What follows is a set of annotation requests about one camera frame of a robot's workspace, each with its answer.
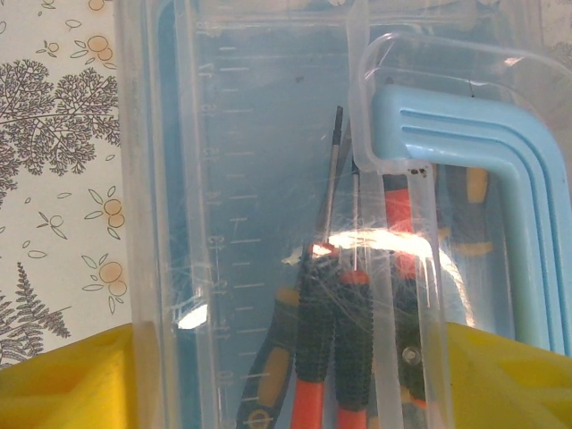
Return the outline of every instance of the orange and black handle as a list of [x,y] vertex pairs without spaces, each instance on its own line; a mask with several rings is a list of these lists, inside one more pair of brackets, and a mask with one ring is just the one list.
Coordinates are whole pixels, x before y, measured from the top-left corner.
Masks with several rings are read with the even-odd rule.
[[374,357],[370,279],[356,269],[342,273],[339,280],[334,307],[338,429],[366,429]]
[[242,393],[236,421],[239,429],[272,429],[276,424],[292,371],[298,307],[297,291],[278,290],[272,323]]
[[296,390],[290,429],[322,429],[324,382],[332,349],[333,287],[339,271],[339,250],[313,243],[310,262],[300,284]]
[[489,173],[481,168],[445,165],[447,192],[452,205],[451,243],[464,257],[484,257],[492,252],[486,227]]
[[[390,231],[413,233],[406,176],[385,176],[385,207]],[[395,337],[401,387],[415,400],[425,400],[425,378],[417,306],[416,256],[396,252],[391,257]]]

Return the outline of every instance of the screwdriver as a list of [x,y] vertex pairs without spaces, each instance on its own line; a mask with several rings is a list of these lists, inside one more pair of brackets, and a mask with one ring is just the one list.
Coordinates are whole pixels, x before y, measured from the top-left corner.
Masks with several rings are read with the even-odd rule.
[[466,257],[488,255],[492,252],[485,216],[489,173],[481,168],[446,165],[445,174],[453,205],[451,240],[454,250]]
[[[316,236],[324,236],[324,230],[329,229],[326,224],[332,221],[332,195],[337,188],[351,146],[349,125],[340,144],[342,115],[343,111],[338,107],[332,137],[328,190],[317,216]],[[334,163],[333,181],[332,163]],[[236,419],[238,429],[273,429],[276,425],[292,370],[298,329],[299,289],[307,275],[308,255],[305,249],[295,287],[281,288],[276,293],[270,328],[248,372],[242,393],[243,401],[240,403]]]
[[[408,179],[386,175],[385,207],[390,231],[413,233]],[[425,401],[425,378],[417,305],[416,257],[396,252],[391,257],[391,285],[395,306],[395,339],[400,385],[418,405]]]
[[374,314],[370,279],[359,268],[359,169],[352,162],[353,221],[356,232],[353,267],[336,286],[335,384],[338,429],[366,429],[374,357]]
[[470,306],[463,306],[463,322],[490,331],[494,327],[494,309],[489,285],[498,283],[498,279],[493,276],[493,244],[486,219],[489,173],[455,165],[446,165],[444,171],[452,210],[451,258],[458,266]]
[[341,143],[342,109],[338,107],[332,137],[324,227],[307,248],[307,268],[300,278],[296,390],[291,429],[322,429],[324,382],[332,347],[332,286],[337,282],[339,250],[329,243],[335,172]]

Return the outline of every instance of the hand tool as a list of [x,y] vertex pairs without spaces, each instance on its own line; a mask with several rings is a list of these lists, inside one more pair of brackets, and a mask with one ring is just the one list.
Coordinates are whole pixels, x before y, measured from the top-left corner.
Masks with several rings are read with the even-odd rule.
[[[388,228],[413,233],[407,177],[385,175],[383,186]],[[391,287],[400,384],[415,400],[425,400],[414,254],[396,252],[391,256]]]
[[381,87],[372,105],[377,156],[475,167],[498,178],[517,340],[571,353],[572,265],[561,261],[572,253],[572,206],[546,127],[513,105],[399,85]]
[[[315,227],[317,238],[323,237],[327,231],[329,234],[333,194],[351,147],[349,125],[341,142],[342,115],[342,108],[338,107],[332,136],[328,187]],[[292,369],[298,329],[299,290],[310,265],[309,255],[305,248],[294,288],[281,288],[276,293],[270,328],[250,368],[242,393],[243,399],[257,400],[240,403],[236,420],[239,429],[272,429],[280,415]]]
[[[359,169],[352,162],[353,220],[359,236]],[[334,304],[335,384],[339,429],[366,429],[374,354],[374,315],[369,275],[360,269],[363,243],[354,245],[353,267],[341,272]]]
[[[352,178],[354,230],[358,237],[359,170],[355,164]],[[359,268],[357,242],[350,270],[340,269],[338,249],[327,242],[322,244],[326,245],[328,253],[315,256],[317,268],[300,289],[298,380],[290,428],[322,429],[324,380],[333,341],[338,428],[366,429],[374,331],[370,280]]]
[[334,315],[332,290],[339,272],[339,250],[328,242],[332,227],[335,166],[341,139],[341,109],[333,134],[324,227],[307,247],[307,264],[300,277],[296,391],[290,427],[322,429],[324,381],[330,358]]

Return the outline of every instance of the black screwdriver tip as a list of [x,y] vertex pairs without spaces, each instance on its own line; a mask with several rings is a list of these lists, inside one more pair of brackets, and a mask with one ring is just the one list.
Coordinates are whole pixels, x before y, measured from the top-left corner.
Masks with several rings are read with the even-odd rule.
[[351,173],[359,174],[359,168],[356,165],[356,160],[353,157],[351,158]]
[[341,123],[343,121],[343,107],[340,105],[336,109],[336,123],[333,128],[333,145],[340,145],[341,143]]

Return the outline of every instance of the screwdriver handle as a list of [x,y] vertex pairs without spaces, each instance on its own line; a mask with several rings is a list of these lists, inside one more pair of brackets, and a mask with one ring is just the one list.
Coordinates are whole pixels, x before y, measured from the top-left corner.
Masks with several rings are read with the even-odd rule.
[[296,390],[290,429],[322,429],[324,381],[334,329],[332,286],[337,282],[339,250],[313,243],[300,284],[296,344]]
[[239,429],[272,429],[282,409],[292,371],[299,294],[279,289],[270,329],[248,373],[237,414]]
[[453,250],[466,257],[492,252],[486,225],[489,173],[482,168],[445,166],[447,191],[453,205],[451,242]]
[[[385,176],[383,186],[385,187],[385,212],[389,230],[395,233],[413,233],[407,177]],[[415,278],[415,255],[396,252],[393,262],[401,277]]]
[[340,276],[334,313],[338,429],[366,429],[374,358],[374,310],[366,273]]

